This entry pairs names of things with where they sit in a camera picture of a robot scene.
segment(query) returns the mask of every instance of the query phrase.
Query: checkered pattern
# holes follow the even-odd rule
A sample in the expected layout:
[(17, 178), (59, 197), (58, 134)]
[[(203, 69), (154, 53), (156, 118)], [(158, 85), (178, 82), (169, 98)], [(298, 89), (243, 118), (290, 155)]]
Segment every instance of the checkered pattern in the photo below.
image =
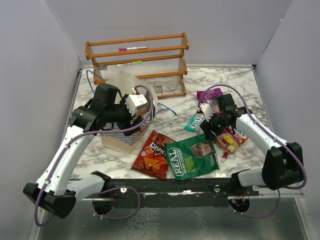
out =
[[(141, 131), (135, 132), (131, 136), (125, 136), (125, 134), (123, 132), (120, 132), (120, 133), (102, 133), (101, 136), (116, 138), (116, 139), (119, 139), (120, 141), (132, 146), (137, 141), (141, 140), (141, 138), (145, 135), (145, 133), (148, 130), (148, 128), (149, 128), (151, 123), (152, 123), (152, 120), (147, 120), (144, 124), (142, 124), (140, 126)], [(105, 127), (103, 128), (103, 130), (111, 129), (111, 127), (112, 127), (112, 124), (111, 123), (107, 123), (105, 125)], [(117, 124), (114, 124), (113, 130), (120, 130)]]

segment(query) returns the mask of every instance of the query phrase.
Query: wooden rack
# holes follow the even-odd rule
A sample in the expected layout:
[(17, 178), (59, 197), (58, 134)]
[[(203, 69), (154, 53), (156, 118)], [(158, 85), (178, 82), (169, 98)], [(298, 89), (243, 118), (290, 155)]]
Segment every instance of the wooden rack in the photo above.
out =
[[(118, 51), (124, 47), (142, 47), (148, 49)], [(185, 32), (174, 35), (150, 36), (113, 41), (99, 41), (85, 43), (85, 57), (92, 60), (93, 71), (107, 81), (119, 71), (124, 71), (139, 79), (157, 78), (166, 76), (178, 76), (182, 91), (159, 95), (158, 98), (178, 97), (186, 95), (184, 75), (187, 74), (185, 50), (189, 49), (189, 42)], [(142, 63), (116, 66), (142, 61)], [(95, 85), (103, 81), (93, 76)]]

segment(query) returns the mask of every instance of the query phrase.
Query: marker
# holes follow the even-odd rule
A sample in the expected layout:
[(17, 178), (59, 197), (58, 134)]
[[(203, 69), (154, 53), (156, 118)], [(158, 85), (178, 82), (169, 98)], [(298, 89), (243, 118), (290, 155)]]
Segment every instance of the marker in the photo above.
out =
[(148, 49), (147, 46), (137, 46), (137, 47), (119, 47), (119, 51), (127, 51), (127, 50), (137, 50), (137, 49)]
[(142, 61), (134, 61), (134, 62), (128, 62), (128, 63), (122, 63), (122, 64), (116, 64), (116, 67), (121, 67), (121, 66), (127, 66), (127, 65), (132, 65), (132, 64), (141, 64)]
[(227, 151), (225, 151), (222, 158), (221, 158), (221, 162), (224, 162), (227, 159), (228, 155), (229, 155), (229, 153)]

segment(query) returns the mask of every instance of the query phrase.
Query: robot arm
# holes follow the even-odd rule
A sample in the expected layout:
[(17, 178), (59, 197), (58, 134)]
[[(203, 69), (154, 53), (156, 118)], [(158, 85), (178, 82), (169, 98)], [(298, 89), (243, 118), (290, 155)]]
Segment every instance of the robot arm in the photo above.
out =
[[(117, 87), (101, 83), (97, 86), (93, 99), (72, 112), (65, 137), (48, 168), (36, 183), (27, 183), (23, 189), (23, 193), (33, 203), (37, 201), (40, 190), (45, 186), (39, 206), (63, 219), (71, 212), (76, 202), (102, 190), (108, 177), (98, 171), (87, 178), (68, 183), (81, 155), (95, 134), (80, 137), (69, 147), (67, 143), (83, 132), (102, 129), (106, 123), (117, 124), (120, 129), (128, 129), (141, 122), (140, 116), (131, 123), (138, 110), (147, 106), (145, 96), (125, 95), (120, 104), (115, 104), (117, 93), (121, 94)], [(137, 131), (140, 131), (139, 127), (125, 134), (129, 136)], [(65, 153), (57, 164), (57, 159), (63, 151)], [(52, 170), (50, 181), (47, 181)]]
[(251, 114), (247, 114), (244, 107), (238, 108), (231, 94), (218, 97), (219, 109), (222, 115), (213, 114), (209, 104), (202, 103), (200, 110), (204, 113), (205, 121), (200, 125), (207, 139), (215, 141), (223, 130), (232, 126), (246, 134), (263, 152), (265, 161), (263, 168), (248, 169), (231, 175), (231, 188), (242, 192), (244, 187), (260, 186), (272, 190), (280, 189), (291, 184), (301, 182), (304, 177), (301, 169), (293, 157), (274, 139), (287, 146), (303, 164), (302, 149), (296, 142), (288, 143), (277, 137), (267, 127)]

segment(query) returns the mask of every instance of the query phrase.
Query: green marker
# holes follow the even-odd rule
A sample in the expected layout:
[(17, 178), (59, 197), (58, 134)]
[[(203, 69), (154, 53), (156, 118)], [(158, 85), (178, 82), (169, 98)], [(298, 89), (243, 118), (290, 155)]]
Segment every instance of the green marker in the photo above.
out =
[(122, 64), (116, 64), (116, 67), (121, 67), (121, 66), (127, 66), (127, 65), (132, 65), (132, 64), (141, 64), (142, 61), (134, 61), (134, 62), (128, 62), (128, 63), (122, 63)]

